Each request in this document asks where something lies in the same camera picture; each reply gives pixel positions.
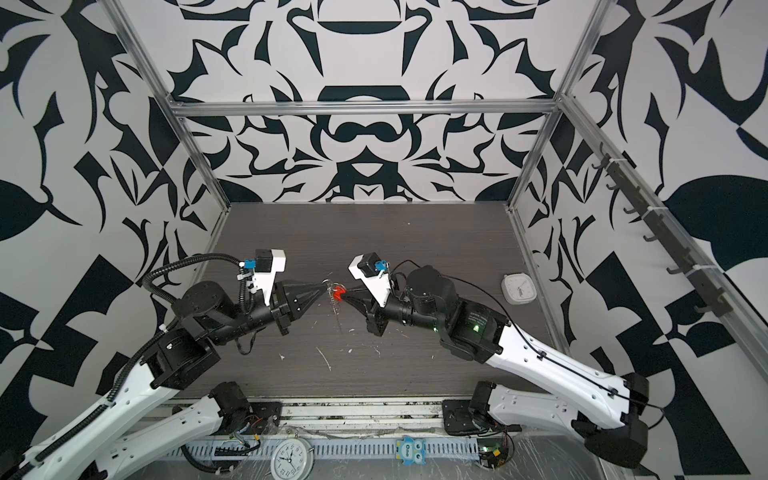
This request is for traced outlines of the red key tag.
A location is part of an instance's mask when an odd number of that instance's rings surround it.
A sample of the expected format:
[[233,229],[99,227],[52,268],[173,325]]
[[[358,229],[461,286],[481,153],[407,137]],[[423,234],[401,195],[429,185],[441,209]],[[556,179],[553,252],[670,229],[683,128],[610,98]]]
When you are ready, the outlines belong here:
[[333,290],[332,290],[332,296],[337,301],[342,301],[343,300],[343,295],[345,293],[346,293],[346,289],[343,286],[341,286],[341,285],[335,286],[333,288]]

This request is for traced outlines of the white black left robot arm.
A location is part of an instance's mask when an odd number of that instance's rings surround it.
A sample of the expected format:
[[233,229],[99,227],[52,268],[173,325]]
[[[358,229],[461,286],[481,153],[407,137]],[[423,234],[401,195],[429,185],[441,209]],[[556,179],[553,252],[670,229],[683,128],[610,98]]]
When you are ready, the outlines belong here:
[[193,285],[172,303],[174,325],[143,345],[92,407],[25,452],[2,454],[2,478],[124,478],[192,440],[240,430],[251,404],[229,381],[192,406],[128,432],[212,368],[220,359],[217,347],[271,324],[286,334],[325,292],[322,283],[278,282],[270,297],[256,294],[253,302],[238,305],[213,281]]

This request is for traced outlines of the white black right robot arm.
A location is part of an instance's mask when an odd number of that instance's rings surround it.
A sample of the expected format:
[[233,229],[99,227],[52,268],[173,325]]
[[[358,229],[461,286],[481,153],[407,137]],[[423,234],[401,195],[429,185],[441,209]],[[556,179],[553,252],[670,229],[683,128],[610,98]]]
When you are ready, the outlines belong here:
[[336,287],[333,297],[359,311],[370,333],[391,323],[434,331],[440,345],[462,360],[516,375],[541,388],[530,394],[491,381],[479,382],[468,404],[482,433],[522,427],[559,432],[582,441],[598,458],[628,469],[648,451],[648,380],[589,367],[525,332],[500,308],[461,297],[458,278],[431,266],[417,268],[397,286],[389,270],[352,270],[359,286]]

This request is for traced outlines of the blue owl figure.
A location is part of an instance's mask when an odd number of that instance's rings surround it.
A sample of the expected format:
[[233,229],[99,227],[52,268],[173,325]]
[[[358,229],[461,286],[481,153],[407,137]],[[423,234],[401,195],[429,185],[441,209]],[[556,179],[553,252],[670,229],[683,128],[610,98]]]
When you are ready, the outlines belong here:
[[395,444],[395,458],[404,465],[424,465],[426,463],[426,440],[404,436]]

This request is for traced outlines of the white square clock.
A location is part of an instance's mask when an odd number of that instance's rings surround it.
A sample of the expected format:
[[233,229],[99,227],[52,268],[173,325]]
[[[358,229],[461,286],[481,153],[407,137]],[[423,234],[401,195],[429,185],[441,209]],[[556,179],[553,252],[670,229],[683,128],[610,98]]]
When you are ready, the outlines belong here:
[[526,273],[507,274],[501,282],[502,294],[510,305],[525,305],[537,298],[533,279]]

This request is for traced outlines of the round white analog clock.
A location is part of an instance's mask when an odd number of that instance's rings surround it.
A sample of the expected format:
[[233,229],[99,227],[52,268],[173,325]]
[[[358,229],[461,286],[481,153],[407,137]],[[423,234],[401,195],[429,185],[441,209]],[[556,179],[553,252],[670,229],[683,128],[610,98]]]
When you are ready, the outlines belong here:
[[314,447],[305,439],[281,441],[270,460],[270,473],[276,480],[306,480],[315,461]]

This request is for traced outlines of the small electronics board left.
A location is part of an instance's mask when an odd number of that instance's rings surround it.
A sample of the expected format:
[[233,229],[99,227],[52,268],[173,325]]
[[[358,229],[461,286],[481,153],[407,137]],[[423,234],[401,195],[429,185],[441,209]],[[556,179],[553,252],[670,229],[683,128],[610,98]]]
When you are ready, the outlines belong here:
[[247,457],[261,450],[259,434],[234,434],[230,439],[222,441],[213,448],[213,459]]

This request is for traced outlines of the small electronics board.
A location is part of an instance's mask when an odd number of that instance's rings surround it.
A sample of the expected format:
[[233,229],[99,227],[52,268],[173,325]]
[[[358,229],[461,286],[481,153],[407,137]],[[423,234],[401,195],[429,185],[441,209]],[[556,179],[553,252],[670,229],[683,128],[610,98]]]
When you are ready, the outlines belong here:
[[213,448],[213,459],[247,457],[261,450],[259,434],[234,434],[230,439],[222,441]]
[[514,441],[508,433],[479,437],[477,446],[477,464],[486,470],[501,468],[509,462],[515,453]]

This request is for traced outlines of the small electronics board right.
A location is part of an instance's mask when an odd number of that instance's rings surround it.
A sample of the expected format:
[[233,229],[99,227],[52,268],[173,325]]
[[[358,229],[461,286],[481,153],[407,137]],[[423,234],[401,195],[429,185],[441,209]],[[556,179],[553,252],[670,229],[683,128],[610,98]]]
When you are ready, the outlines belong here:
[[509,462],[515,453],[514,441],[508,433],[479,437],[477,446],[477,464],[486,470],[501,468]]

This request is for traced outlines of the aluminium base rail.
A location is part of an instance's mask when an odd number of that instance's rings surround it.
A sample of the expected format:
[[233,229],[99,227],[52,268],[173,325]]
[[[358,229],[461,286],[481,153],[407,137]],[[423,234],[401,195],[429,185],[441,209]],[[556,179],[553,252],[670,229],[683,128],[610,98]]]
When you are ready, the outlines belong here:
[[[248,422],[259,433],[269,427],[294,428],[316,436],[383,436],[427,433],[467,436],[490,429],[473,422],[467,397],[250,397]],[[575,411],[551,395],[531,392],[502,394],[504,424],[560,431]]]

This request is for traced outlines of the black wall hook rail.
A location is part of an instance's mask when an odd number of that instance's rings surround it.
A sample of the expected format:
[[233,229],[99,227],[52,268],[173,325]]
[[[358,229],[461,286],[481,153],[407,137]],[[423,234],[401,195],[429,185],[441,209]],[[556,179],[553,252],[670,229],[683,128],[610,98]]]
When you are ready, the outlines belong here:
[[630,206],[624,212],[641,220],[650,233],[643,239],[658,243],[670,257],[673,265],[666,269],[670,275],[682,275],[704,302],[695,310],[712,313],[718,318],[737,311],[736,299],[727,287],[719,268],[694,245],[692,237],[662,201],[636,172],[631,162],[611,155],[604,143],[598,147],[600,160],[594,166],[612,180],[608,188],[619,191]]

